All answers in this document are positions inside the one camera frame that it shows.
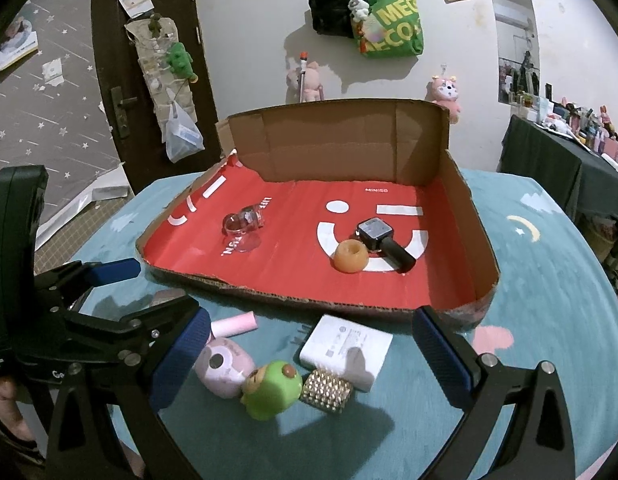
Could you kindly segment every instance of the person's hand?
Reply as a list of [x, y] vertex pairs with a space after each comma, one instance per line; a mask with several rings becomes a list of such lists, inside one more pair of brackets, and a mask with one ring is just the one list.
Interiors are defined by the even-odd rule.
[[17, 392], [18, 384], [13, 378], [0, 377], [0, 422], [14, 437], [32, 442], [33, 433], [16, 405]]

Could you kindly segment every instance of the orange ring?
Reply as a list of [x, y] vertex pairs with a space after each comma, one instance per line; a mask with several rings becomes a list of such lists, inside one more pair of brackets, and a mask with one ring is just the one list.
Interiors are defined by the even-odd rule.
[[333, 266], [340, 272], [360, 272], [369, 262], [369, 252], [359, 240], [344, 240], [333, 255]]

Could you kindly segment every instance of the brown door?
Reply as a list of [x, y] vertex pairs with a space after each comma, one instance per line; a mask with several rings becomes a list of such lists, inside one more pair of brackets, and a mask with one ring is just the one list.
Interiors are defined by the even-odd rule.
[[[94, 59], [102, 93], [102, 103], [113, 127], [113, 139], [120, 160], [124, 162], [129, 184], [135, 193], [153, 181], [177, 174], [203, 171], [220, 159], [220, 145], [215, 132], [215, 105], [209, 84], [204, 52], [199, 44], [198, 16], [194, 0], [151, 0], [155, 12], [171, 18], [178, 28], [179, 40], [193, 57], [193, 71], [198, 82], [191, 84], [198, 117], [198, 129], [204, 137], [205, 150], [172, 163], [161, 142], [161, 131], [154, 114], [154, 104], [138, 64], [138, 54], [129, 41], [124, 25], [130, 21], [118, 0], [92, 0]], [[111, 88], [120, 86], [123, 99], [138, 98], [126, 109], [128, 132], [121, 139], [116, 127]]]

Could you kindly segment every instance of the black bag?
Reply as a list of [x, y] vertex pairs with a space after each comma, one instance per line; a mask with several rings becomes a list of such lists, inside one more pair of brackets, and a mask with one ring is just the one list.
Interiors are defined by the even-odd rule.
[[313, 30], [327, 36], [353, 38], [349, 0], [309, 0]]

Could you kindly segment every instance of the gray wallpaper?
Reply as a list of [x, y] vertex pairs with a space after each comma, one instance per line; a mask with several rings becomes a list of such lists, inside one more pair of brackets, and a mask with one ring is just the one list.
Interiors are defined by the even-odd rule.
[[[0, 81], [0, 169], [45, 165], [44, 222], [120, 161], [99, 109], [91, 0], [29, 0], [19, 16], [32, 22], [38, 53]], [[64, 82], [54, 87], [42, 65], [57, 58]]]

